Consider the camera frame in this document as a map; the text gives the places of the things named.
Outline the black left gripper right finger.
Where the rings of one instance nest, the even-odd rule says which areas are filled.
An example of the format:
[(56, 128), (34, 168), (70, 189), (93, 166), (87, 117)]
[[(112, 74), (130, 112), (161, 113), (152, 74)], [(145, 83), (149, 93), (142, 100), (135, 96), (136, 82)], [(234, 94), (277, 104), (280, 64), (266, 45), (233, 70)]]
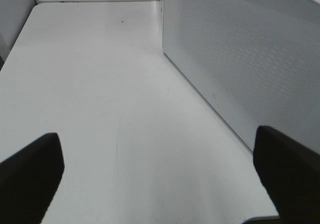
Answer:
[(282, 222), (319, 223), (319, 154), (270, 126), (255, 137), (253, 165)]

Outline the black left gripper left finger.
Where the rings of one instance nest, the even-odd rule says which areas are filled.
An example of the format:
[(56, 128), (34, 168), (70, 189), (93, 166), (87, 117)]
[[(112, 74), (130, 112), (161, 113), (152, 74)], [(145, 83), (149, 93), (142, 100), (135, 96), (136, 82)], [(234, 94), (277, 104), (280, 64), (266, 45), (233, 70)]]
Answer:
[(65, 169), (57, 133), (46, 133), (0, 164), (1, 223), (41, 223)]

